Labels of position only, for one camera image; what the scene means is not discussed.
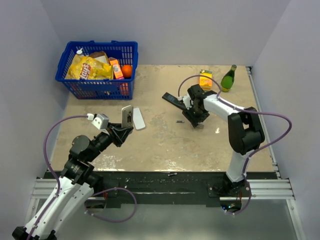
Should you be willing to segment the grey remote control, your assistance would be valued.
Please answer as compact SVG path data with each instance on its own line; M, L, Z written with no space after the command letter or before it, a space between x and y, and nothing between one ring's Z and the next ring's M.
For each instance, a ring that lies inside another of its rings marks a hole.
M127 128L133 126L133 111L132 105L125 106L121 109L121 127Z

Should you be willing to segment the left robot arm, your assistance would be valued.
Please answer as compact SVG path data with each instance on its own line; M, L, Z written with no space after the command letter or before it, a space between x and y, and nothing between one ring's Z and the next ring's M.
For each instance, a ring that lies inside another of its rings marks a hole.
M79 135L72 141L68 160L57 184L40 210L24 226L12 233L15 240L56 240L58 232L90 196L104 190L103 177L94 172L91 162L108 146L121 147L134 127L108 123L93 139Z

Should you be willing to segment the white remote control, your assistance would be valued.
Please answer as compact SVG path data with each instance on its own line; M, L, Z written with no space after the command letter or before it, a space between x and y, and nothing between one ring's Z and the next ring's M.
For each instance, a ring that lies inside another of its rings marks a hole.
M133 124L134 124L134 128L137 131L140 131L146 128L146 124L143 119L141 110L138 107L133 109Z

